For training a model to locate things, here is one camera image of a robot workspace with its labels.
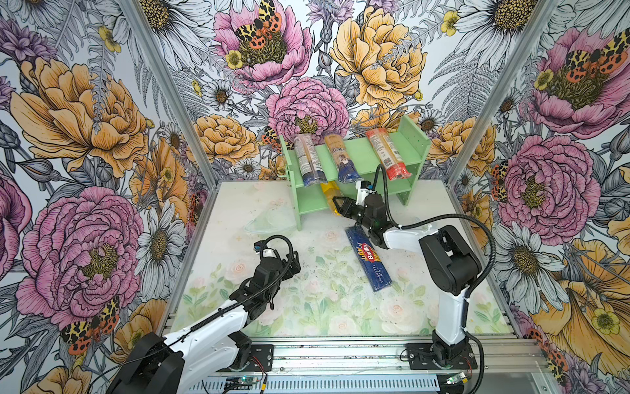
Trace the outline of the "yellow Pastatime spaghetti bag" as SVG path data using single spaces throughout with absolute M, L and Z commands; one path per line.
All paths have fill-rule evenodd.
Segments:
M 336 205 L 334 203 L 334 198 L 335 197 L 343 197 L 343 193 L 341 192 L 341 189 L 338 187 L 338 185 L 336 184 L 336 182 L 328 182 L 326 184 L 321 184 L 320 185 L 323 195 L 326 199 L 326 203 L 328 208 L 331 210 L 331 212 L 333 212 L 335 215 L 340 216 Z

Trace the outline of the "yellow blue spaghetti bag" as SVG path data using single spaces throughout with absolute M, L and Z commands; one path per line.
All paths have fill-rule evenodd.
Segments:
M 350 184 L 362 181 L 361 175 L 359 175 L 354 162 L 347 152 L 344 139 L 336 133 L 329 133 L 324 136 L 324 141 L 336 164 L 338 182 Z

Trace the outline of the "clear grey label spaghetti bag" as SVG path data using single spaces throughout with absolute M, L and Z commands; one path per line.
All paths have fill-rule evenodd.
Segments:
M 295 137 L 295 153 L 305 187 L 327 183 L 326 174 L 323 171 L 311 136 L 301 134 Z

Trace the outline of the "blue Barilla spaghetti box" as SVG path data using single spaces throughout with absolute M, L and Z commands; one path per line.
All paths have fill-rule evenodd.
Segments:
M 372 290 L 379 292 L 386 287 L 390 287 L 392 284 L 390 275 L 361 226 L 348 227 L 345 229 L 345 232 L 352 250 L 364 269 Z

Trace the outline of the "red white label spaghetti bag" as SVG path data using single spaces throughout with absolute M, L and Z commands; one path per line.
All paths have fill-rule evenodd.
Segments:
M 366 132 L 372 147 L 379 157 L 390 181 L 407 179 L 412 176 L 408 171 L 398 149 L 395 147 L 390 133 L 384 128 Z

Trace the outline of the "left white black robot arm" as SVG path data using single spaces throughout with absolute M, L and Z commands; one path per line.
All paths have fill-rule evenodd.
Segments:
M 151 332 L 139 339 L 107 392 L 183 393 L 211 373 L 243 369 L 251 352 L 243 329 L 274 307 L 281 283 L 300 270 L 296 251 L 282 259 L 277 251 L 265 249 L 254 276 L 217 311 L 164 337 Z

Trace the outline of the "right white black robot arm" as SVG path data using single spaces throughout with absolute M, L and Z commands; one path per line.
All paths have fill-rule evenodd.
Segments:
M 423 255 L 428 273 L 439 293 L 439 315 L 427 351 L 409 345 L 410 359 L 433 363 L 440 369 L 456 365 L 470 352 L 466 318 L 473 289 L 483 281 L 482 265 L 470 245 L 452 225 L 436 229 L 433 223 L 447 219 L 465 220 L 482 225 L 476 218 L 447 213 L 419 223 L 402 225 L 390 217 L 389 202 L 374 190 L 361 189 L 358 200 L 332 199 L 337 212 L 356 222 L 374 246 L 384 250 L 402 250 Z

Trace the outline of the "small green circuit board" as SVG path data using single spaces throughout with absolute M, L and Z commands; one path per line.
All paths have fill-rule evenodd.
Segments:
M 233 390 L 250 390 L 253 386 L 259 383 L 258 379 L 251 377 L 235 377 L 226 380 L 223 386 L 223 393 L 228 393 Z

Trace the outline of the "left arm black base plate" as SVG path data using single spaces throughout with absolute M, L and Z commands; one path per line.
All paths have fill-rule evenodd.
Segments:
M 244 346 L 236 353 L 236 359 L 226 368 L 230 372 L 271 372 L 274 345 L 253 344 Z

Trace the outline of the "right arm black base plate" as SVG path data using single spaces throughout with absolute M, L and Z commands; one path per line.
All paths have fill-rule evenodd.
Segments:
M 441 343 L 408 343 L 402 359 L 411 370 L 478 369 L 472 346 L 464 341 L 456 346 Z

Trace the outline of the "aluminium front rail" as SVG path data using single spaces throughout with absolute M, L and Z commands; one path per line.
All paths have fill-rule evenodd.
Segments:
M 560 393 L 531 341 L 485 341 L 472 347 L 478 369 L 411 370 L 402 359 L 405 340 L 269 341 L 271 372 L 209 374 L 183 393 L 223 393 L 227 379 L 251 377 L 250 390 L 228 393 Z

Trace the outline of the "right aluminium corner post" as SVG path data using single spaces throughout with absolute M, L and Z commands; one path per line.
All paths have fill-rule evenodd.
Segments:
M 451 168 L 446 185 L 453 187 L 461 172 L 469 164 L 477 146 L 485 136 L 487 128 L 491 125 L 495 111 L 499 107 L 501 100 L 510 89 L 510 82 L 516 77 L 520 67 L 527 60 L 528 55 L 539 43 L 543 30 L 551 19 L 559 1 L 539 1 L 533 10 L 532 17 L 526 24 L 523 34 L 514 53 L 507 57 L 505 67 L 500 73 L 495 85 L 492 87 L 487 102 L 484 104 L 477 120 L 472 128 L 469 138 L 465 141 L 462 150 L 459 152 L 453 167 Z

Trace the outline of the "aluminium corner post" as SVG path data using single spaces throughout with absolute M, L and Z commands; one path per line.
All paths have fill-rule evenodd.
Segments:
M 158 44 L 150 31 L 144 12 L 137 1 L 123 1 L 121 5 L 123 14 L 128 19 L 131 30 L 136 37 L 142 51 L 146 63 L 156 77 L 157 83 L 169 104 L 180 129 L 182 130 L 191 152 L 199 166 L 199 170 L 203 174 L 203 178 L 210 190 L 215 191 L 218 187 L 218 179 L 213 172 L 207 154 L 200 142 L 193 122 L 190 119 L 188 111 L 181 100 L 177 86 L 172 79 L 167 62 L 160 54 Z
M 520 67 L 527 60 L 528 55 L 539 43 L 543 30 L 551 19 L 559 1 L 539 1 L 533 10 L 532 17 L 526 24 L 523 34 L 514 53 L 507 57 L 505 67 L 500 73 L 495 85 L 492 87 L 487 102 L 484 104 L 477 120 L 472 128 L 469 138 L 465 141 L 462 150 L 459 152 L 453 167 L 451 168 L 446 185 L 453 187 L 461 172 L 469 164 L 477 146 L 485 136 L 487 128 L 491 125 L 495 111 L 499 107 L 501 100 L 510 89 L 510 82 L 516 77 Z

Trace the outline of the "left aluminium corner post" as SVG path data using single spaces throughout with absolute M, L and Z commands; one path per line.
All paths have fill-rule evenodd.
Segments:
M 172 79 L 167 62 L 160 54 L 158 44 L 150 31 L 144 12 L 137 1 L 123 1 L 121 5 L 123 14 L 128 19 L 131 30 L 136 37 L 142 51 L 146 63 L 156 77 L 157 83 L 169 104 L 180 129 L 182 130 L 191 152 L 199 166 L 199 170 L 203 174 L 203 178 L 210 190 L 215 191 L 218 187 L 218 179 L 213 172 L 207 154 L 200 142 L 193 122 L 190 119 L 188 111 L 181 100 L 177 86 Z

